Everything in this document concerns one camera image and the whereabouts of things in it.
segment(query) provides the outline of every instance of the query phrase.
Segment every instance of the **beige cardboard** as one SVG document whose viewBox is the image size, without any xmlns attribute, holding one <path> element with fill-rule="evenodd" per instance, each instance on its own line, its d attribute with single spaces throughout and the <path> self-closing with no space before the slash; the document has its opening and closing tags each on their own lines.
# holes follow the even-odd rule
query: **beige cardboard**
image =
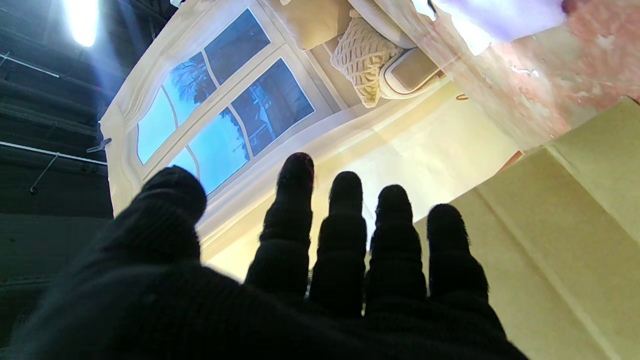
<svg viewBox="0 0 640 360">
<path fill-rule="evenodd" d="M 640 358 L 639 114 L 623 101 L 453 202 L 532 358 Z"/>
</svg>

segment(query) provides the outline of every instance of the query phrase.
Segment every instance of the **black ceiling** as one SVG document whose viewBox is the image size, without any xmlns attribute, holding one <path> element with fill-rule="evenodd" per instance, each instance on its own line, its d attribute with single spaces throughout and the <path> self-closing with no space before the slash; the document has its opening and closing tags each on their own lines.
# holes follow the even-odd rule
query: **black ceiling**
<svg viewBox="0 0 640 360">
<path fill-rule="evenodd" d="M 104 161 L 104 151 L 86 153 L 102 140 L 97 121 L 176 8 L 99 4 L 95 44 L 84 48 L 62 0 L 0 0 L 0 54 L 23 63 L 0 58 L 0 141 Z"/>
</svg>

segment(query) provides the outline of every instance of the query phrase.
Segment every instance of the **knitted pillow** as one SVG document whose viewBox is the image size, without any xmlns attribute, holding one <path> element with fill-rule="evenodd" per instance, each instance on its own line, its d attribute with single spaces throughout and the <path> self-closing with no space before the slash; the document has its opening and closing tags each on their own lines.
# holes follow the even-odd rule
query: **knitted pillow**
<svg viewBox="0 0 640 360">
<path fill-rule="evenodd" d="M 403 49 L 380 35 L 357 11 L 351 10 L 349 16 L 351 23 L 331 56 L 331 65 L 353 83 L 362 104 L 373 108 L 380 99 L 380 69 Z"/>
</svg>

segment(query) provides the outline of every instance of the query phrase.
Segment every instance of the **cream pillow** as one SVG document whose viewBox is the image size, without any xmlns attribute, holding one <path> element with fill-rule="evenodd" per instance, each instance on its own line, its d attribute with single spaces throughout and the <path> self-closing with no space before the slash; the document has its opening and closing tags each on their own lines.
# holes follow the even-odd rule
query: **cream pillow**
<svg viewBox="0 0 640 360">
<path fill-rule="evenodd" d="M 373 108 L 380 99 L 380 69 L 403 49 L 380 35 L 351 10 L 349 28 L 331 56 L 331 65 L 353 84 L 362 104 Z"/>
<path fill-rule="evenodd" d="M 348 0 L 266 0 L 301 50 L 342 34 L 349 26 Z"/>
</svg>

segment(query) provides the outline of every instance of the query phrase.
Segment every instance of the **light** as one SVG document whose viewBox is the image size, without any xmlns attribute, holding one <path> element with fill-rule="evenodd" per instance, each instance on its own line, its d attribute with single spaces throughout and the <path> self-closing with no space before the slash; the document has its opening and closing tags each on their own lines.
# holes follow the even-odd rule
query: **light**
<svg viewBox="0 0 640 360">
<path fill-rule="evenodd" d="M 65 0 L 65 9 L 76 42 L 91 47 L 98 32 L 98 0 Z"/>
</svg>

